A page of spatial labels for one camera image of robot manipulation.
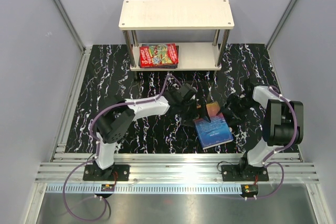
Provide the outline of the blue orange sunset book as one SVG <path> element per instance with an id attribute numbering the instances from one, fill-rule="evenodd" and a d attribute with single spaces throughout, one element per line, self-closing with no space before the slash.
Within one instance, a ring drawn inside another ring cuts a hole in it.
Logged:
<path id="1" fill-rule="evenodd" d="M 194 120 L 195 129 L 202 149 L 206 150 L 211 147 L 232 142 L 232 132 L 223 114 L 220 112 L 218 102 L 207 104 L 206 111 L 208 112 L 210 122 L 204 118 Z"/>

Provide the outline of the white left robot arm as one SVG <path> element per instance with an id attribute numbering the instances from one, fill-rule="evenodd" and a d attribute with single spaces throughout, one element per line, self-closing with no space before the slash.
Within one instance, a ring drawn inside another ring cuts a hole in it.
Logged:
<path id="1" fill-rule="evenodd" d="M 197 97 L 197 90 L 183 84 L 177 90 L 161 91 L 160 94 L 144 99 L 114 97 L 112 104 L 102 109 L 93 119 L 90 136 L 97 141 L 97 150 L 92 163 L 86 165 L 84 175 L 88 180 L 103 181 L 116 178 L 114 153 L 133 122 L 141 118 L 162 115 L 179 115 L 188 126 L 197 119 L 211 122 L 206 101 Z"/>

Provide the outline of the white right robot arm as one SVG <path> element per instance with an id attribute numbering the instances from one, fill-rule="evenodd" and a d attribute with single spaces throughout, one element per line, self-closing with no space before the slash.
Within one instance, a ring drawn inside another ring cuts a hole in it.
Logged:
<path id="1" fill-rule="evenodd" d="M 265 109 L 261 140 L 238 164 L 218 166 L 224 181 L 268 181 L 270 158 L 303 140 L 303 103 L 283 97 L 272 86 L 249 84 L 242 94 L 230 95 L 217 114 L 234 128 L 242 123 L 247 110 L 257 104 Z"/>

